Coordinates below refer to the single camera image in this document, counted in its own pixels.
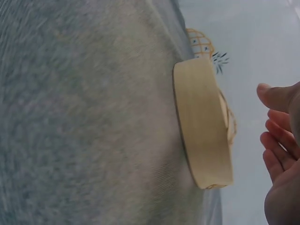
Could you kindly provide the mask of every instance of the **gray blanket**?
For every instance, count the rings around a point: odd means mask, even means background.
[[[0,224],[195,225],[175,0],[0,0]]]

